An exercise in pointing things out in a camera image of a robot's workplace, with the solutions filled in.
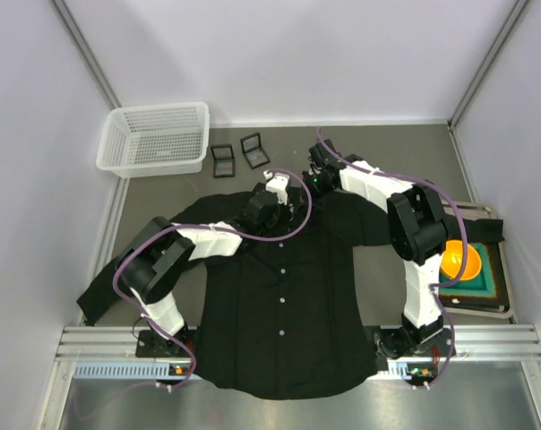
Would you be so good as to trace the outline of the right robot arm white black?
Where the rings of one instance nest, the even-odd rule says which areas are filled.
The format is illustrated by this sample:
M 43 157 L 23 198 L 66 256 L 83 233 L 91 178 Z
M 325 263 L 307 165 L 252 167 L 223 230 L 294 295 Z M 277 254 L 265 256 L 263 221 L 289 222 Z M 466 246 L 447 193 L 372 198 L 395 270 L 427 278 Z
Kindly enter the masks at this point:
M 443 329 L 436 293 L 448 232 L 439 194 L 426 185 L 389 176 L 355 155 L 342 159 L 329 142 L 311 147 L 309 161 L 304 179 L 313 194 L 324 196 L 340 189 L 388 216 L 391 245 L 404 263 L 407 298 L 401 327 L 375 330 L 375 346 L 393 359 L 429 348 Z

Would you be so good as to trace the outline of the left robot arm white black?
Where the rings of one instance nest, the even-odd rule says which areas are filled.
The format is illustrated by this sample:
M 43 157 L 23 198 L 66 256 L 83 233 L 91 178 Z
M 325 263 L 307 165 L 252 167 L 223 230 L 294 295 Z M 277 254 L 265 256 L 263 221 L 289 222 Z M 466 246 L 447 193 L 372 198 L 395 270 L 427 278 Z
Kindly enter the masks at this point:
M 152 219 L 116 260 L 113 291 L 139 310 L 156 344 L 170 356 L 192 352 L 188 325 L 172 293 L 192 263 L 233 257 L 250 244 L 291 238 L 312 214 L 309 188 L 294 187 L 283 175 L 237 199 L 230 211 L 210 196 L 205 208 L 190 210 L 187 221 Z

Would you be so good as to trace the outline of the black button shirt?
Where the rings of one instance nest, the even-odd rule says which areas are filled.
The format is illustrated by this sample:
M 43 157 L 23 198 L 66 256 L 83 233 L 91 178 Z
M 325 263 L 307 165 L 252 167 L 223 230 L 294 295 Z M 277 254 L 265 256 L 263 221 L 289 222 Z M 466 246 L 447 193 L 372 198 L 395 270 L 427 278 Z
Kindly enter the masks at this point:
M 269 400 L 329 397 L 376 372 L 356 302 L 353 251 L 390 243 L 387 214 L 351 193 L 313 203 L 281 242 L 211 257 L 196 373 L 221 389 Z

